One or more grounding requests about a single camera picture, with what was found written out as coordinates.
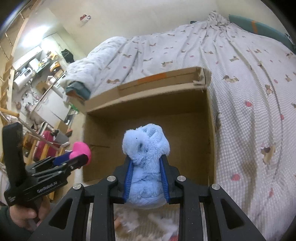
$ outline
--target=open cardboard box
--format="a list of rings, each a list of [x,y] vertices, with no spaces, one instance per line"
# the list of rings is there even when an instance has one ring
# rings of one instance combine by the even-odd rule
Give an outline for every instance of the open cardboard box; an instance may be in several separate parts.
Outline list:
[[[162,127],[170,143],[168,162],[201,185],[215,181],[214,128],[209,92],[211,72],[201,67],[136,80],[85,103],[84,142],[92,161],[84,181],[102,179],[122,165],[126,130],[148,123]]]

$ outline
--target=white comforter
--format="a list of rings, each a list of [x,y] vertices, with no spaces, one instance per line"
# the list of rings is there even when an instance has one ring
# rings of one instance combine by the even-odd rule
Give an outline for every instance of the white comforter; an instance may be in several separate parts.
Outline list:
[[[100,51],[95,56],[101,61]],[[208,21],[134,37],[111,59],[100,71],[96,63],[71,64],[67,78],[85,82],[89,72],[93,97],[173,69],[212,71],[217,183],[267,240],[279,240],[296,215],[296,57],[290,50],[212,12]],[[74,65],[86,69],[84,79],[72,78]]]
[[[100,81],[101,70],[116,56],[118,49],[127,42],[124,37],[112,37],[95,47],[86,58],[77,60],[67,68],[67,76],[61,81],[66,88],[73,81],[79,81],[92,90]]]

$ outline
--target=blue plush toy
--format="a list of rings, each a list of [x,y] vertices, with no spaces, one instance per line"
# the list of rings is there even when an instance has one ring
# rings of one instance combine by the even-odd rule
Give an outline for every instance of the blue plush toy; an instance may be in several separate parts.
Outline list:
[[[160,175],[159,158],[168,155],[170,145],[160,126],[148,124],[128,130],[122,142],[123,153],[133,162],[133,176],[127,203],[151,209],[166,203]]]

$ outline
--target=orange tape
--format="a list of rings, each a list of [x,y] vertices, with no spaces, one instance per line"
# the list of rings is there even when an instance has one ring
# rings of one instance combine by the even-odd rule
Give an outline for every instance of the orange tape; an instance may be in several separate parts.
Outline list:
[[[255,34],[258,34],[258,29],[256,27],[256,21],[252,20],[251,21],[251,24],[252,24],[252,28],[253,28],[253,31]]]
[[[166,78],[166,73],[160,73],[160,74],[155,74],[155,75],[151,75],[151,76],[148,76],[148,77],[145,77],[145,78],[142,78],[142,79],[139,79],[137,81],[137,84],[144,84],[144,83],[147,83],[147,82],[152,82],[152,81],[156,81],[156,80],[161,80],[161,79],[164,79]]]

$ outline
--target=metal screw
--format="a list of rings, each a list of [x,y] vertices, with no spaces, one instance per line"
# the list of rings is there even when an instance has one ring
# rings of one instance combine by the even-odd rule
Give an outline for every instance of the metal screw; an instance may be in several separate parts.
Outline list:
[[[212,184],[212,188],[213,188],[214,190],[219,190],[219,189],[220,189],[220,185],[214,183],[214,184]]]
[[[183,181],[186,180],[186,177],[185,176],[178,176],[177,180],[180,181],[180,182],[183,182]]]
[[[113,182],[115,180],[116,180],[116,177],[115,176],[108,176],[107,177],[107,181],[109,181],[109,182]]]
[[[79,190],[81,187],[82,187],[82,184],[80,184],[80,183],[75,183],[75,184],[73,185],[73,189],[74,189],[74,190]]]

